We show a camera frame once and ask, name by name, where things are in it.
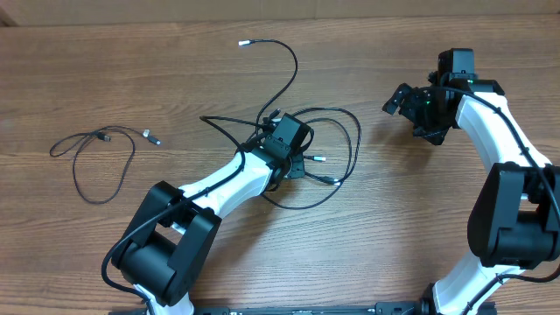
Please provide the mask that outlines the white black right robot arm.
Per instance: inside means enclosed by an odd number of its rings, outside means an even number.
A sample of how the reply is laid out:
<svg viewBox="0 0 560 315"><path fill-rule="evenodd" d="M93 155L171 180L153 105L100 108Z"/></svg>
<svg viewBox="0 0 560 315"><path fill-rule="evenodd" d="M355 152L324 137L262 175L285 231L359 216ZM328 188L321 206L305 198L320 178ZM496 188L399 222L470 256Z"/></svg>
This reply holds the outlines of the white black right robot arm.
<svg viewBox="0 0 560 315"><path fill-rule="evenodd" d="M379 302L378 314L495 314L488 298L507 281L546 284L559 277L529 276L559 257L559 168L529 141L496 80L475 72L470 48L437 57L429 86L403 83L383 111L406 117L414 137L440 145L463 130L486 169L486 181L467 222L468 251L449 274L416 302Z"/></svg>

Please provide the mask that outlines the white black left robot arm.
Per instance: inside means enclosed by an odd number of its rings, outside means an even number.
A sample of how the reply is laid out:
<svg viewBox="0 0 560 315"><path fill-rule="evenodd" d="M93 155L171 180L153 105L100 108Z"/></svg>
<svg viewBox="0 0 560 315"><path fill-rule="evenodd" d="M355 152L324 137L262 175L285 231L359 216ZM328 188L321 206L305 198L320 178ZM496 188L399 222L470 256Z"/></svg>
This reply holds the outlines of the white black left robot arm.
<svg viewBox="0 0 560 315"><path fill-rule="evenodd" d="M295 116L269 119L262 134L237 143L232 160L198 182L165 181L146 194L102 267L115 266L147 314L192 314L196 282L222 220L246 200L278 187L311 144L313 129Z"/></svg>

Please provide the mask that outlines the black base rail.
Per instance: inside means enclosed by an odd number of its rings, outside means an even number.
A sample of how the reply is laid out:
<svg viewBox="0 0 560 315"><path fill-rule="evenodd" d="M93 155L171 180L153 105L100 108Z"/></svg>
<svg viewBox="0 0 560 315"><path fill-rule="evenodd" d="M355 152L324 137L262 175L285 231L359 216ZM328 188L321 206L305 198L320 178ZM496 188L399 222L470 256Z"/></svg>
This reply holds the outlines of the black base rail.
<svg viewBox="0 0 560 315"><path fill-rule="evenodd" d="M267 307L229 309L195 307L194 315L422 315L432 314L426 302L378 302L370 306Z"/></svg>

